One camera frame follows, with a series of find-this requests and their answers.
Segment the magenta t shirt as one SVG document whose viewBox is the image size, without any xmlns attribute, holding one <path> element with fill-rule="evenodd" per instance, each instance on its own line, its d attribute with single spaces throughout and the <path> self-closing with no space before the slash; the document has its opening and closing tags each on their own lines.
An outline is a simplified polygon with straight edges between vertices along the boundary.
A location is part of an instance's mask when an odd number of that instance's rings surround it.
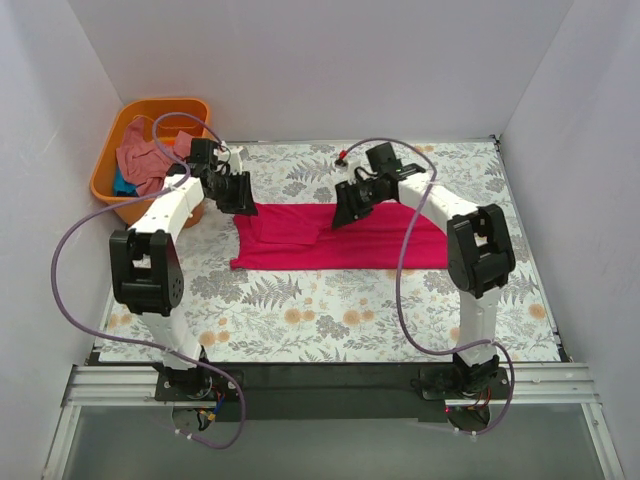
<svg viewBox="0 0 640 480">
<path fill-rule="evenodd" d="M 353 224 L 332 229 L 332 204 L 260 204 L 237 215 L 239 253 L 233 270 L 389 270 L 398 265 L 414 211 L 383 203 Z"/>
</svg>

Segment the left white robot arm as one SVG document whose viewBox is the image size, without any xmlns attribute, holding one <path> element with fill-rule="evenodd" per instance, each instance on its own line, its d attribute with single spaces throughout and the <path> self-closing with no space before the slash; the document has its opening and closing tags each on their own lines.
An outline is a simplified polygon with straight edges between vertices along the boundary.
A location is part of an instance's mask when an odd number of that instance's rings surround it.
<svg viewBox="0 0 640 480">
<path fill-rule="evenodd" d="M 175 312 L 181 303 L 185 280 L 175 242 L 192 211 L 205 199 L 225 214 L 258 213 L 251 190 L 249 159 L 244 147 L 228 147 L 207 138 L 191 141 L 184 165 L 173 164 L 163 188 L 145 214 L 128 230 L 109 239 L 115 300 L 136 315 L 162 347 L 156 366 L 171 388 L 193 400 L 205 398 L 213 386 L 211 373 L 187 362 L 206 362 L 202 345 L 186 320 Z"/>
</svg>

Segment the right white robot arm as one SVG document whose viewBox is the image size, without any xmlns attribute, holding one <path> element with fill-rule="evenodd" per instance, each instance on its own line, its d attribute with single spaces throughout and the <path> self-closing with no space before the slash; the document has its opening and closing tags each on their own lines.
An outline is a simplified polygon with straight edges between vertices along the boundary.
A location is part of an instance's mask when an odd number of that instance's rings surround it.
<svg viewBox="0 0 640 480">
<path fill-rule="evenodd" d="M 347 171 L 335 186 L 335 229 L 370 215 L 375 206 L 395 201 L 413 211 L 400 253 L 407 254 L 418 219 L 425 218 L 446 236 L 446 269 L 459 293 L 459 338 L 447 350 L 452 358 L 451 383 L 460 395 L 475 397 L 488 390 L 506 349 L 495 339 L 498 301 L 516 266 L 503 210 L 477 205 L 439 184 L 432 160 L 404 164 L 395 140 L 372 138 L 369 165 L 348 160 L 343 150 L 335 164 Z"/>
</svg>

